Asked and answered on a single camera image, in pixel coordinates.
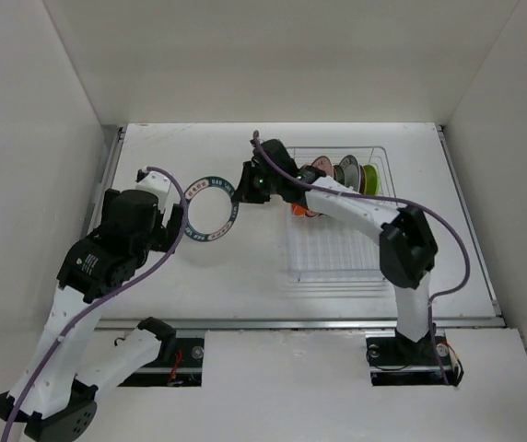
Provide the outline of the white plate teal rim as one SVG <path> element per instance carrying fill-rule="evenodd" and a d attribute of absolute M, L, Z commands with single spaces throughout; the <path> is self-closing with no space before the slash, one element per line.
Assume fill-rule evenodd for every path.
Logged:
<path fill-rule="evenodd" d="M 233 185 L 218 176 L 206 176 L 188 186 L 184 193 L 189 218 L 185 235 L 196 242 L 213 242 L 225 236 L 239 214 L 232 200 Z"/>

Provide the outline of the lime green plate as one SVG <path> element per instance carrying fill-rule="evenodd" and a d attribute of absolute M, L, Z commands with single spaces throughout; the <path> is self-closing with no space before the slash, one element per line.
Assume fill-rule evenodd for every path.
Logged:
<path fill-rule="evenodd" d="M 364 195 L 377 196 L 380 188 L 380 178 L 378 171 L 371 164 L 360 167 L 361 183 L 359 192 Z"/>

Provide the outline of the yellow brown patterned plate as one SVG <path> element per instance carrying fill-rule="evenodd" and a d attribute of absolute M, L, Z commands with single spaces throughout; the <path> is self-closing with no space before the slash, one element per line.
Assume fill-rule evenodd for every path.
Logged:
<path fill-rule="evenodd" d="M 356 185 L 357 185 L 356 190 L 357 190 L 358 193 L 362 193 L 363 192 L 363 190 L 364 190 L 364 182 L 365 182 L 364 177 L 362 175 L 360 175 L 358 177 L 357 181 L 356 181 Z"/>

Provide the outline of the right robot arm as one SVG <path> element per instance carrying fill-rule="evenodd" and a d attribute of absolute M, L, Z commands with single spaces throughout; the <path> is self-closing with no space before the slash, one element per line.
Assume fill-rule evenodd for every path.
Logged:
<path fill-rule="evenodd" d="M 389 205 L 388 199 L 347 189 L 313 166 L 298 167 L 278 139 L 262 142 L 252 136 L 253 156 L 243 163 L 232 200 L 265 204 L 277 195 L 355 229 L 379 248 L 379 268 L 393 285 L 397 308 L 395 351 L 408 363 L 429 349 L 429 274 L 438 246 L 424 212 L 409 203 Z"/>

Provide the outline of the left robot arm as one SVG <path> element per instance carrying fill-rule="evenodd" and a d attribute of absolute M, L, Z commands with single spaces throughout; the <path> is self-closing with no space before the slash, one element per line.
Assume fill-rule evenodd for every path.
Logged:
<path fill-rule="evenodd" d="M 33 441 L 75 441 L 88 429 L 100 398 L 138 368 L 167 364 L 176 331 L 149 317 L 91 366 L 81 360 L 103 311 L 124 290 L 154 273 L 175 251 L 187 221 L 179 201 L 169 218 L 170 183 L 137 183 L 106 191 L 100 224 L 67 252 L 53 305 L 35 353 L 19 381 L 0 393 L 2 440 L 22 424 Z"/>

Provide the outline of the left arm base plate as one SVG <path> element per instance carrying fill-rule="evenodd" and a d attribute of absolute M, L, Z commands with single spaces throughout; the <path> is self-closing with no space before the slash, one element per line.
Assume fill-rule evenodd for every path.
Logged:
<path fill-rule="evenodd" d="M 167 361 L 158 359 L 137 369 L 120 387 L 194 388 L 202 386 L 205 332 L 179 331 Z"/>

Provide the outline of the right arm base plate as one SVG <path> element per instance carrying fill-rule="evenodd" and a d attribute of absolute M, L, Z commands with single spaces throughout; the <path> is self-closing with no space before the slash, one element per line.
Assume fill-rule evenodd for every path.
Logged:
<path fill-rule="evenodd" d="M 414 343 L 394 333 L 366 336 L 366 359 L 373 387 L 452 386 L 464 377 L 463 363 L 444 332 Z"/>

